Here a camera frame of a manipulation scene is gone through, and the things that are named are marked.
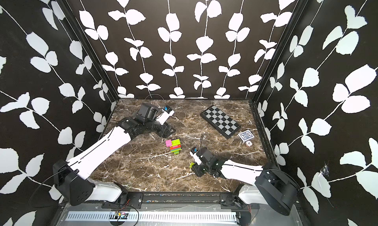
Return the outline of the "pink 2x2 lego brick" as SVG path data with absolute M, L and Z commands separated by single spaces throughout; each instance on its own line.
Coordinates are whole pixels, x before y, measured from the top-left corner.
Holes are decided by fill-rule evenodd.
M 172 140 L 166 140 L 165 144 L 166 144 L 166 147 L 171 147 L 172 146 Z

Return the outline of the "lime 2x4 lego brick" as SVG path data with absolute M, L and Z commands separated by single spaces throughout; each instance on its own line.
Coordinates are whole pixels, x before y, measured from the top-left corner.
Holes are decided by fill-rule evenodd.
M 175 139 L 171 141 L 172 147 L 181 145 L 180 139 Z

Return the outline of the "red lego brick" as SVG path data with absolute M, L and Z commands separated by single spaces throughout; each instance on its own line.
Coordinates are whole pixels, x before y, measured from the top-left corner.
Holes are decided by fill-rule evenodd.
M 181 145 L 170 147 L 170 150 L 181 149 Z

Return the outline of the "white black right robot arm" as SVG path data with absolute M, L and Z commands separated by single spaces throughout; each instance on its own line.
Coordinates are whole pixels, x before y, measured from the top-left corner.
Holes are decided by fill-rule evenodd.
M 190 150 L 194 159 L 191 170 L 196 176 L 208 174 L 214 178 L 238 180 L 242 184 L 231 195 L 221 199 L 226 205 L 243 209 L 252 204 L 269 205 L 281 215 L 288 216 L 299 192 L 299 184 L 273 163 L 250 166 L 230 159 L 217 158 L 207 148 Z

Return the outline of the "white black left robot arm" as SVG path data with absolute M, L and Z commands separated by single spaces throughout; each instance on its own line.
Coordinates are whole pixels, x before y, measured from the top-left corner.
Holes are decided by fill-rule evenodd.
M 155 132 L 159 137 L 168 138 L 175 133 L 167 120 L 174 110 L 165 106 L 158 108 L 143 103 L 131 117 L 119 121 L 112 130 L 87 150 L 53 165 L 54 186 L 72 206 L 86 201 L 107 201 L 123 206 L 128 201 L 128 191 L 118 183 L 104 183 L 90 178 L 94 170 L 119 148 L 137 136 Z

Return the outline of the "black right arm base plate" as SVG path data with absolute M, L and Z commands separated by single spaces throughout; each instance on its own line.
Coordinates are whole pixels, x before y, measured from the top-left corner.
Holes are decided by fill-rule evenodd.
M 233 193 L 220 193 L 219 204 L 222 209 L 231 209 L 231 210 L 257 210 L 260 209 L 260 205 L 257 203 L 246 204 L 238 196 Z

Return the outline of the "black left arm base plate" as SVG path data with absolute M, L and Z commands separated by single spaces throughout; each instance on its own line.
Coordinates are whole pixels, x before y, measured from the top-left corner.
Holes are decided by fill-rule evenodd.
M 102 209 L 121 210 L 127 207 L 140 209 L 143 201 L 143 193 L 128 192 L 122 193 L 115 202 L 106 201 L 102 204 Z

